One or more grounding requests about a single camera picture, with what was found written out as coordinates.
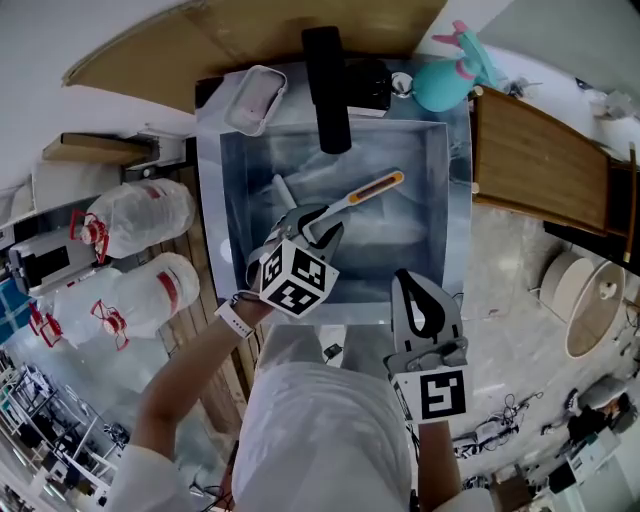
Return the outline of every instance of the plastic container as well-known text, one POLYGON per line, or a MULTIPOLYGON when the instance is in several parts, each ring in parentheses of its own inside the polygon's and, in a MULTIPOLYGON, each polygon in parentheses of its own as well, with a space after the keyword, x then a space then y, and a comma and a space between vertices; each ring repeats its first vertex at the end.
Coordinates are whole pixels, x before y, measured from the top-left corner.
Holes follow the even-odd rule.
POLYGON ((184 233, 193 222, 195 203, 187 187, 164 178, 123 183, 100 196, 86 213, 80 238, 95 244, 99 261, 124 258, 184 233))
POLYGON ((250 137, 261 135, 286 90, 284 73, 259 64, 249 68, 227 107, 224 122, 250 137))
POLYGON ((31 329, 50 347, 61 338, 76 348, 89 341, 102 329, 100 319, 91 314, 92 306, 109 293, 120 276, 120 271, 105 268, 48 294, 37 308, 31 304, 31 329))
POLYGON ((117 277, 91 312, 122 350, 130 337, 153 338, 173 315, 200 293, 198 274, 186 258, 163 253, 117 277))

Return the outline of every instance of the white cloth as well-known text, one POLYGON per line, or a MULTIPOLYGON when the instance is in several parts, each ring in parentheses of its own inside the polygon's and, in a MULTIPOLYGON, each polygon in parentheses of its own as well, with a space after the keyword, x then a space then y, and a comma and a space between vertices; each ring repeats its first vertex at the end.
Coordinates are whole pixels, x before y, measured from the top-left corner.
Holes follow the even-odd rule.
MULTIPOLYGON (((263 368, 245 413, 232 482, 240 512, 406 512, 410 452, 391 386, 318 363, 263 368)), ((492 511, 489 494, 476 491, 438 512, 492 511)), ((107 510, 193 508, 173 464, 129 446, 107 510)))

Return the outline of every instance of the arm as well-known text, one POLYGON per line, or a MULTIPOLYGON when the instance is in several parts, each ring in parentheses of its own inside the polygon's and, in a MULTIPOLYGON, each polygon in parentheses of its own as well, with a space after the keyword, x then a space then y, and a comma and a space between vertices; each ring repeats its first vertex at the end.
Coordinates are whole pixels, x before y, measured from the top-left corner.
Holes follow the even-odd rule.
MULTIPOLYGON (((254 327, 271 307, 240 299, 234 311, 254 327)), ((144 390, 131 444, 173 459, 178 423, 195 405, 202 390, 240 343, 227 323, 216 320, 162 367, 144 390)))
POLYGON ((453 453, 449 423, 420 425, 418 501, 420 512, 433 512, 462 492, 458 462, 453 453))

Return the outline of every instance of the black and white marker cube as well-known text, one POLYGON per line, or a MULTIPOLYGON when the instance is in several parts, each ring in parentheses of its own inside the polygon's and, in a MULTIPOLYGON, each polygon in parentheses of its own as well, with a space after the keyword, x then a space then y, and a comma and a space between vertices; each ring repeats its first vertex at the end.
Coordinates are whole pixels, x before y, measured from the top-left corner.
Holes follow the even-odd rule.
POLYGON ((409 423, 433 423, 464 414, 471 398, 468 366, 397 373, 391 385, 409 423))
POLYGON ((260 299, 295 318, 301 318, 331 293, 339 272, 290 240, 262 263, 260 299))

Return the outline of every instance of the metal sink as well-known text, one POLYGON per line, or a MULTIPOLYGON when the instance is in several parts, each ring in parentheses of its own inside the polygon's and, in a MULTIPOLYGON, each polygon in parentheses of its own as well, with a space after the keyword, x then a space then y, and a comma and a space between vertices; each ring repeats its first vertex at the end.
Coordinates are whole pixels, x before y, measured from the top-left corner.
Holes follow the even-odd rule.
POLYGON ((447 243, 449 156, 444 123, 351 120, 351 150, 327 155, 315 123, 268 129, 261 137, 220 135, 222 181, 235 281, 245 288, 245 263, 286 212, 273 176, 280 174, 298 204, 331 204, 396 167, 405 181, 327 219, 345 233, 331 261, 340 271, 314 320, 350 323, 360 309, 367 321, 388 319, 391 279, 398 268, 441 284, 447 243))

